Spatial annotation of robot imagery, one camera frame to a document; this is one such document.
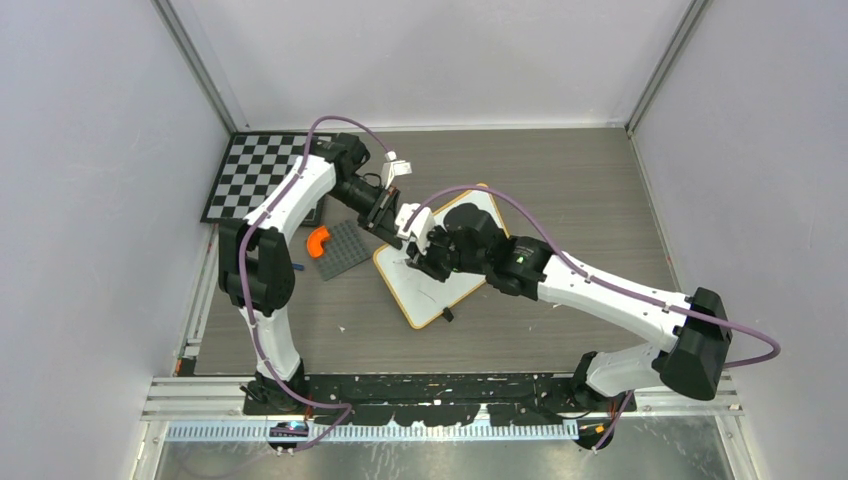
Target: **purple cable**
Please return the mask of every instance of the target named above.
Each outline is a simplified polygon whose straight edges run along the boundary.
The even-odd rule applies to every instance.
[[[415,211],[412,213],[412,216],[409,217],[409,220],[407,220],[406,225],[404,226],[404,230],[408,230],[409,227],[412,225],[412,221],[415,220],[415,217],[418,216],[418,214],[421,212],[421,210],[423,210],[425,207],[427,207],[428,205],[433,203],[437,198],[439,198],[443,195],[447,195],[449,193],[464,192],[466,190],[478,190],[478,191],[481,191],[481,192],[486,192],[486,193],[488,193],[490,195],[494,195],[494,196],[500,198],[501,200],[504,200],[508,204],[512,205],[513,208],[518,210],[518,212],[521,213],[521,215],[523,215],[524,218],[526,218],[530,222],[531,225],[533,225],[533,228],[535,228],[536,231],[539,232],[539,235],[541,235],[542,238],[545,240],[545,242],[548,243],[548,245],[551,247],[551,249],[554,251],[554,253],[556,253],[557,257],[559,257],[560,260],[562,260],[566,265],[568,265],[569,268],[574,270],[581,277],[583,277],[585,279],[589,279],[591,282],[595,282],[598,285],[600,285],[600,286],[602,286],[602,287],[604,287],[608,290],[611,290],[611,291],[616,292],[618,294],[624,295],[626,297],[630,297],[630,298],[633,298],[633,299],[636,299],[636,300],[639,300],[639,301],[642,301],[642,302],[645,302],[647,304],[654,305],[654,306],[657,306],[657,307],[663,307],[663,308],[665,307],[665,302],[658,299],[658,298],[654,298],[654,297],[651,297],[649,295],[644,295],[644,294],[641,294],[639,292],[634,292],[630,289],[624,288],[620,285],[616,285],[616,284],[611,283],[607,280],[604,280],[603,278],[599,278],[599,277],[595,277],[595,276],[592,276],[590,278],[589,272],[587,272],[586,270],[583,270],[582,268],[580,268],[580,265],[577,265],[573,260],[568,258],[568,255],[566,255],[566,253],[561,248],[559,248],[559,245],[557,245],[557,243],[553,239],[553,237],[551,237],[550,234],[548,234],[547,230],[545,230],[545,228],[542,227],[542,225],[539,223],[538,220],[536,220],[536,218],[533,216],[533,214],[531,214],[523,205],[518,203],[515,199],[513,199],[509,195],[502,193],[502,192],[499,192],[499,191],[492,189],[492,188],[482,187],[480,185],[459,185],[459,186],[456,186],[456,187],[450,187],[450,188],[446,188],[444,190],[438,191],[438,192],[434,193],[433,195],[430,195],[429,197],[427,197],[427,199],[425,199],[423,202],[421,202],[421,204],[418,206],[418,208],[416,208]],[[731,321],[728,321],[728,320],[724,320],[724,319],[721,319],[721,318],[713,317],[711,315],[706,315],[706,314],[703,314],[703,313],[700,313],[700,312],[696,312],[696,311],[690,310],[688,308],[678,307],[676,305],[671,305],[669,307],[669,310],[672,311],[672,312],[675,312],[675,313],[679,313],[681,315],[686,315],[686,316],[697,318],[698,320],[703,320],[707,323],[712,323],[714,325],[719,325],[721,327],[725,327],[725,328],[729,328],[731,330],[736,330],[738,332],[742,332],[746,335],[750,335],[754,338],[762,340],[763,342],[769,344],[772,348],[771,352],[769,352],[765,355],[746,358],[744,360],[736,360],[735,362],[728,362],[728,363],[725,364],[725,367],[727,367],[727,368],[742,367],[742,366],[745,366],[745,365],[753,365],[755,363],[765,362],[766,360],[771,360],[772,358],[774,358],[774,357],[778,356],[778,354],[780,354],[780,344],[777,343],[776,340],[774,340],[770,336],[766,335],[765,333],[762,333],[758,330],[754,330],[753,328],[750,328],[750,327],[747,327],[745,325],[741,325],[741,324],[738,324],[738,323],[735,323],[735,322],[731,322]],[[606,441],[607,437],[612,433],[613,428],[615,428],[615,425],[618,423],[618,419],[621,417],[622,412],[624,412],[624,408],[630,402],[630,399],[632,397],[633,397],[633,391],[631,390],[631,391],[627,392],[627,396],[624,397],[624,400],[621,403],[621,407],[618,409],[618,412],[616,413],[615,417],[610,422],[610,426],[607,429],[606,433],[604,433],[604,435],[601,437],[601,439],[598,441],[598,443],[596,443],[595,446],[592,448],[594,451],[597,451],[598,447],[603,445],[604,441]]]
[[[604,431],[604,434],[601,435],[601,439],[598,440],[598,443],[596,443],[595,446],[592,447],[593,452],[597,453],[598,449],[601,447],[601,445],[603,445],[604,442],[607,441],[607,437],[612,435],[612,429],[615,428],[616,424],[618,423],[618,419],[621,418],[621,414],[624,413],[624,409],[627,408],[627,404],[630,403],[630,399],[632,399],[632,398],[633,398],[633,390],[630,390],[629,392],[627,392],[627,395],[624,396],[624,400],[621,401],[621,406],[618,407],[618,411],[615,412],[615,416],[612,417],[612,421],[610,422],[610,426],[607,427],[607,429]]]

